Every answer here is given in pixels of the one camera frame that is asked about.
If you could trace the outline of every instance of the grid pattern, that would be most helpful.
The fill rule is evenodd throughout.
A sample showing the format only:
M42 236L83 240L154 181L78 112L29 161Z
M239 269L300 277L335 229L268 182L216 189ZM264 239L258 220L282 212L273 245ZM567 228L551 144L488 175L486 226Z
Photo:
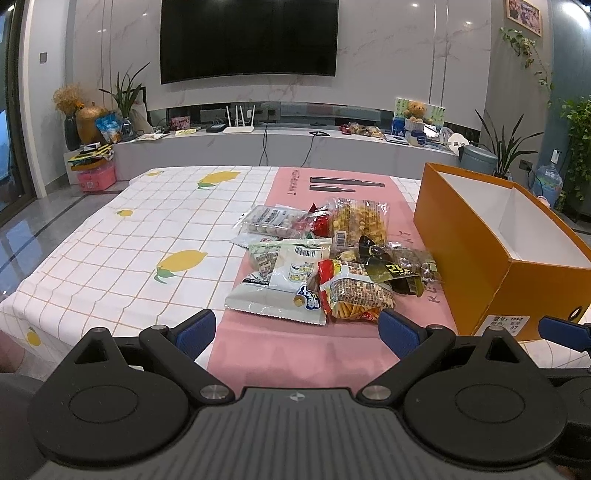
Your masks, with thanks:
M236 178L198 188L209 174L228 171ZM232 227L252 205L265 202L277 171L182 167L136 178L0 304L0 329L59 362L93 327L134 336L156 323L175 326L203 308L221 320L244 256L229 242ZM121 216L122 210L132 213ZM197 266L161 278L165 283L157 281L157 265L185 250L207 255ZM29 343L30 329L41 345Z

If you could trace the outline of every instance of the bread stick snack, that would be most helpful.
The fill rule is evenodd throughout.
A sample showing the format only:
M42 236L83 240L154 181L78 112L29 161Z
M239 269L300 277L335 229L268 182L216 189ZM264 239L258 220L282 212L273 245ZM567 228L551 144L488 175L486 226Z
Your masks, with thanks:
M320 301L327 315L341 320L376 323L383 309L394 308L394 294L374 283L361 264L341 260L319 263Z

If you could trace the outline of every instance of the picture frame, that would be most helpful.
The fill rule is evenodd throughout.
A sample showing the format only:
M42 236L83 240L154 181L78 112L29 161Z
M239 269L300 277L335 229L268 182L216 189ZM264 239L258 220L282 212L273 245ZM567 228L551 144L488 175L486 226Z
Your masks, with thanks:
M507 18L535 33L543 34L540 9L525 0L505 0Z

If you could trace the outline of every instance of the dark vase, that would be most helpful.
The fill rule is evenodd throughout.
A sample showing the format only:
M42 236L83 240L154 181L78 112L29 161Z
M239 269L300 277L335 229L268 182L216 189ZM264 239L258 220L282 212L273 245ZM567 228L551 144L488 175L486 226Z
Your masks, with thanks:
M134 127L131 125L129 117L124 118L121 122L121 138L124 142L135 138Z
M80 137L78 136L78 127L76 126L76 113L66 115L64 120L64 135L66 136L66 147L70 151L80 148Z

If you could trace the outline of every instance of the barcode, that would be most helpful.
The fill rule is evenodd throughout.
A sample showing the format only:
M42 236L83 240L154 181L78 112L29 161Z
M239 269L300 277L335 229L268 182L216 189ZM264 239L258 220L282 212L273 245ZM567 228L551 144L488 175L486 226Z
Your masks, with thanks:
M336 232L336 246L341 248L347 246L347 232L343 230Z
M316 252L314 250L309 250L307 248L295 246L295 253L297 255L302 255L304 257L314 257Z

